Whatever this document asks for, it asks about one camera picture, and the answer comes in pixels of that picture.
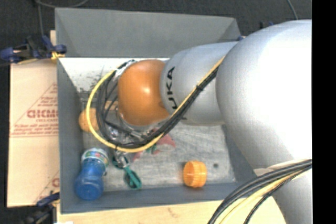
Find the gray bin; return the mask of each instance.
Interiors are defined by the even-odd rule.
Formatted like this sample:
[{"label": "gray bin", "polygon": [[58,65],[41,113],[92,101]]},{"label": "gray bin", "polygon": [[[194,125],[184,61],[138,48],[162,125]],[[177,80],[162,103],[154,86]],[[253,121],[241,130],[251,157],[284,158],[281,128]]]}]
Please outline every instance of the gray bin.
[{"label": "gray bin", "polygon": [[[102,73],[126,58],[169,58],[196,45],[231,41],[239,30],[226,17],[61,8],[56,9],[56,34],[57,43],[69,48],[57,70],[62,213],[222,200],[255,176],[224,126],[179,124],[170,132],[177,146],[173,153],[143,154],[131,165],[142,179],[141,190],[128,189],[121,171],[110,165],[102,197],[79,199],[73,184],[80,156],[100,144],[79,128],[78,117]],[[182,182],[183,165],[192,159],[207,165],[208,180],[200,189]]]}]

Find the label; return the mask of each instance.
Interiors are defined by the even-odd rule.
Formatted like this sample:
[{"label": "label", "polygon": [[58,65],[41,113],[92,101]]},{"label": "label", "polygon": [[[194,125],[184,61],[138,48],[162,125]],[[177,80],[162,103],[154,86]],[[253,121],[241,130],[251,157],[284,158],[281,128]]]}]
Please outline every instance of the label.
[{"label": "label", "polygon": [[36,102],[12,123],[11,137],[57,136],[57,84],[53,83]]},{"label": "label", "polygon": [[95,148],[94,147],[94,148],[91,148],[91,149],[85,151],[82,155],[81,161],[83,162],[86,158],[96,158],[96,159],[100,160],[102,163],[104,163],[105,169],[109,165],[109,157],[108,157],[107,153],[100,148]]}]

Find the blue clamp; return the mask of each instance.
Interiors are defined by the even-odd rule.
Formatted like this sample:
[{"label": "blue clamp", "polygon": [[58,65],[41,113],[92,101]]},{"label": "blue clamp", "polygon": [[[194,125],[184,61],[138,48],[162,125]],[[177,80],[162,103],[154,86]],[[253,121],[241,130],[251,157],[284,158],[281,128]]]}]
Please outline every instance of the blue clamp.
[{"label": "blue clamp", "polygon": [[0,58],[8,63],[19,63],[32,59],[52,59],[64,56],[67,52],[65,45],[53,45],[47,36],[42,36],[42,46],[35,44],[32,37],[18,47],[9,47],[0,51]]}]

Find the yellow cable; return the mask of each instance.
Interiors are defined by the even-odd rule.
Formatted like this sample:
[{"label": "yellow cable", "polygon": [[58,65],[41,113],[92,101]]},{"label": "yellow cable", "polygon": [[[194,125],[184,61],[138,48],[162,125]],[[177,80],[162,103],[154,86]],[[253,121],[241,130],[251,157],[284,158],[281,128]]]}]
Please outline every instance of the yellow cable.
[{"label": "yellow cable", "polygon": [[262,189],[260,189],[256,192],[254,192],[253,194],[248,196],[246,199],[242,200],[237,205],[235,205],[229,212],[225,213],[225,211],[224,211],[223,213],[225,215],[223,216],[221,221],[218,222],[218,224],[227,223],[228,220],[230,219],[230,217],[232,217],[237,211],[241,210],[242,208],[245,208],[245,207],[249,206],[252,202],[254,202],[254,204],[256,204],[257,202],[259,202],[262,199],[262,197],[265,194],[267,194],[268,192],[277,188],[281,183],[288,180],[290,177],[295,176],[295,175],[299,175],[300,173],[301,173],[301,171],[294,172],[294,173],[292,173],[288,176],[285,176],[281,179],[278,179],[277,181],[274,181],[274,182],[270,183],[266,187],[264,187],[264,188],[262,188]]},{"label": "yellow cable", "polygon": [[[178,108],[174,111],[174,113],[171,115],[174,116],[180,109],[181,107],[184,105],[184,103],[188,100],[188,98],[193,94],[193,92],[196,90],[196,88],[217,68],[219,67],[219,65],[223,62],[224,57],[222,57],[214,66],[213,68],[202,78],[202,80],[197,84],[197,86],[191,91],[191,93],[183,100],[183,102],[178,106]],[[88,99],[88,103],[86,105],[86,118],[87,118],[87,122],[88,122],[88,126],[89,129],[91,131],[91,133],[94,135],[94,137],[101,143],[103,143],[104,145],[111,147],[113,149],[118,149],[120,151],[124,151],[124,152],[128,152],[128,153],[135,153],[135,152],[139,152],[139,151],[144,151],[147,148],[153,146],[162,136],[164,133],[161,133],[159,136],[157,136],[156,138],[154,138],[153,140],[151,140],[150,142],[148,142],[147,144],[145,144],[144,146],[140,146],[137,148],[125,148],[125,147],[121,147],[121,146],[117,146],[111,142],[106,141],[104,138],[102,138],[93,128],[92,123],[91,123],[91,119],[90,119],[90,107],[91,107],[91,103],[92,103],[92,99],[93,96],[95,95],[95,93],[98,91],[99,87],[103,84],[104,81],[106,81],[112,74],[113,74],[114,70],[110,71],[109,73],[107,73],[97,84],[96,86],[93,88],[93,90],[91,91],[91,94],[89,96]]]}]

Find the black cable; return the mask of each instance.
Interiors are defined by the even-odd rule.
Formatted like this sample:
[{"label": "black cable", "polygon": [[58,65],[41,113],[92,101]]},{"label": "black cable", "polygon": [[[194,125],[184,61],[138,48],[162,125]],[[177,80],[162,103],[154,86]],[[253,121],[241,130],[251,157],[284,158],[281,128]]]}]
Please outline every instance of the black cable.
[{"label": "black cable", "polygon": [[[216,69],[214,69],[209,75],[208,77],[206,77],[204,79],[204,81],[202,81],[194,90],[194,92],[191,94],[191,96],[185,101],[185,103],[183,104],[183,106],[179,109],[179,111],[177,113],[175,113],[171,118],[169,118],[160,128],[158,128],[156,131],[152,132],[149,134],[148,137],[144,137],[144,139],[142,141],[134,141],[133,143],[128,143],[126,145],[122,145],[121,143],[117,146],[123,146],[125,148],[137,148],[139,146],[144,146],[147,143],[151,142],[153,139],[157,138],[159,135],[165,136],[169,131],[171,131],[177,124],[178,122],[182,119],[182,117],[185,115],[185,113],[187,112],[187,110],[190,108],[190,106],[193,104],[193,102],[195,101],[195,99],[198,97],[198,95],[204,90],[204,88],[216,77],[217,75],[217,71],[218,71],[218,67]],[[130,131],[117,126],[116,124],[112,124],[111,122],[106,121],[106,117],[104,113],[102,113],[102,111],[104,110],[105,107],[105,103],[107,101],[107,99],[109,98],[109,96],[105,96],[105,102],[102,102],[103,99],[103,92],[107,92],[107,88],[109,83],[111,82],[111,80],[114,78],[114,76],[116,75],[116,72],[114,72],[113,74],[111,74],[111,76],[109,78],[106,79],[106,81],[100,86],[100,89],[98,91],[98,97],[97,97],[97,109],[96,109],[96,117],[97,117],[97,122],[98,122],[98,127],[101,131],[101,134],[103,135],[103,137],[105,139],[107,139],[108,141],[110,140],[108,138],[108,130],[106,129],[106,126],[104,125],[105,123],[108,124],[109,126],[121,131],[121,132],[125,132],[128,133],[129,135],[132,135]],[[112,90],[110,90],[110,92],[108,93],[108,95],[112,94],[112,91],[115,88],[112,87]]]},{"label": "black cable", "polygon": [[274,188],[273,190],[269,191],[268,193],[266,193],[262,199],[260,199],[252,208],[252,210],[248,213],[245,221],[243,224],[248,224],[252,218],[252,216],[254,215],[254,213],[257,211],[257,209],[263,204],[264,201],[266,201],[270,196],[273,195],[274,192],[276,192],[279,188],[281,188],[283,185],[287,184],[288,182],[290,182],[293,178],[295,178],[297,175],[293,175],[292,177],[288,178],[287,180],[285,180],[284,182],[282,182],[281,184],[279,184],[276,188]]},{"label": "black cable", "polygon": [[239,198],[247,194],[250,194],[252,191],[258,190],[261,187],[266,186],[284,176],[288,176],[300,170],[306,171],[309,170],[311,167],[312,167],[312,160],[309,159],[307,161],[303,161],[281,169],[277,169],[275,171],[263,174],[259,177],[249,180],[247,183],[238,187],[235,191],[233,191],[223,200],[223,202],[217,207],[216,211],[212,215],[208,224],[214,224],[217,218],[223,213],[223,211],[225,211],[227,207],[229,207]]}]

